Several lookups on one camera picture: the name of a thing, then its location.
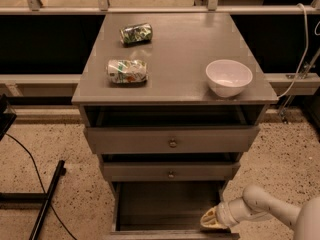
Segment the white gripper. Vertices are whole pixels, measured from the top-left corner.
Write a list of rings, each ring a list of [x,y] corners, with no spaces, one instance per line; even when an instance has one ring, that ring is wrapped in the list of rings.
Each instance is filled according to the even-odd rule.
[[[217,206],[217,209],[215,207],[210,208],[201,217],[200,225],[204,229],[224,230],[226,229],[226,226],[233,227],[238,225],[242,219],[242,212],[242,199],[220,202]]]

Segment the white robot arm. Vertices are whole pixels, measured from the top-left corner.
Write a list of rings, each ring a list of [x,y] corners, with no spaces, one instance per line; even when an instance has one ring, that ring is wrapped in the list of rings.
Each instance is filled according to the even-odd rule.
[[[226,229],[270,216],[293,231],[293,240],[320,240],[320,197],[297,207],[257,185],[248,185],[241,197],[210,208],[200,219],[200,225],[203,229]]]

